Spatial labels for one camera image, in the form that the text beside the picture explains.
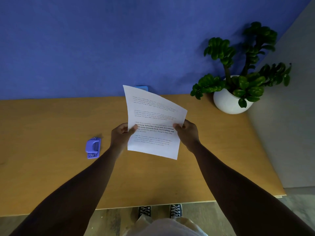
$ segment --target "floor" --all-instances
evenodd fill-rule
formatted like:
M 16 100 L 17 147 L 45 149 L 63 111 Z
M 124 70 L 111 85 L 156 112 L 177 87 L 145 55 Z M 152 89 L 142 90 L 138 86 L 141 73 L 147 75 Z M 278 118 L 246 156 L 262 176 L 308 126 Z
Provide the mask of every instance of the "floor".
M 315 230 L 315 195 L 292 195 L 279 199 Z M 137 208 L 96 210 L 85 236 L 120 236 L 137 220 Z M 169 206 L 153 206 L 153 219 L 169 216 Z M 183 204 L 183 216 L 190 218 L 209 236 L 235 235 L 216 202 Z M 9 235 L 26 216 L 0 217 L 0 236 Z

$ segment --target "white wall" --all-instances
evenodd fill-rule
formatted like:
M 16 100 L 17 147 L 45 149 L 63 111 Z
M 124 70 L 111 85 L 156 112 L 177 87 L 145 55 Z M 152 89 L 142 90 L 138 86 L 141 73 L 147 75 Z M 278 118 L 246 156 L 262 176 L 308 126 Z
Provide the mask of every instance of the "white wall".
M 266 87 L 248 110 L 283 186 L 315 186 L 315 0 L 256 68 L 292 63 L 288 87 Z

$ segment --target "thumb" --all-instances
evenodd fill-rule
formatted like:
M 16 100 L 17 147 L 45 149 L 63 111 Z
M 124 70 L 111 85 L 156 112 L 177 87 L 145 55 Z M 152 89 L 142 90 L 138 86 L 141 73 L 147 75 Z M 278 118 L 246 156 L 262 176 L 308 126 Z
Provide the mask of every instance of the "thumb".
M 178 123 L 174 123 L 173 124 L 173 128 L 175 128 L 176 131 L 181 131 L 182 128 L 180 127 L 180 125 Z
M 138 129 L 138 125 L 135 124 L 129 131 L 128 131 L 128 135 L 131 136 L 132 134 L 134 134 L 136 132 L 136 130 Z

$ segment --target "potted plant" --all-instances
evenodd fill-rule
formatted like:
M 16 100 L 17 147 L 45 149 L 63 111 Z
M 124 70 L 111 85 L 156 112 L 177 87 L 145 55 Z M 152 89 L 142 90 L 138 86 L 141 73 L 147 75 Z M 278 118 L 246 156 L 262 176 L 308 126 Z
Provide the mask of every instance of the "potted plant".
M 209 40 L 203 55 L 211 55 L 213 60 L 220 59 L 225 77 L 213 77 L 207 74 L 199 79 L 190 93 L 191 96 L 200 100 L 204 93 L 214 92 L 215 105 L 229 114 L 246 111 L 253 102 L 260 99 L 264 93 L 264 87 L 271 87 L 282 82 L 288 86 L 290 83 L 291 64 L 288 68 L 284 63 L 271 66 L 266 64 L 260 71 L 248 73 L 250 69 L 255 69 L 254 64 L 259 61 L 258 55 L 266 54 L 263 50 L 275 51 L 277 32 L 267 26 L 262 26 L 260 22 L 253 22 L 243 34 L 247 37 L 247 41 L 242 44 L 246 61 L 240 75 L 230 75 L 232 58 L 236 54 L 236 49 L 230 46 L 228 39 L 213 37 Z

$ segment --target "black sneaker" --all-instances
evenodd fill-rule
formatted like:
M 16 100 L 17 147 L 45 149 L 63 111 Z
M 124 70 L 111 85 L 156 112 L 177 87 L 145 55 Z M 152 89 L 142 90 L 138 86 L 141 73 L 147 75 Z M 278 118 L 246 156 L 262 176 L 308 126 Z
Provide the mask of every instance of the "black sneaker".
M 182 217 L 182 216 L 183 216 L 183 209 L 181 207 L 181 204 L 169 206 L 169 217 L 170 218 Z
M 141 206 L 138 208 L 138 218 L 140 218 L 141 214 L 151 217 L 151 206 Z

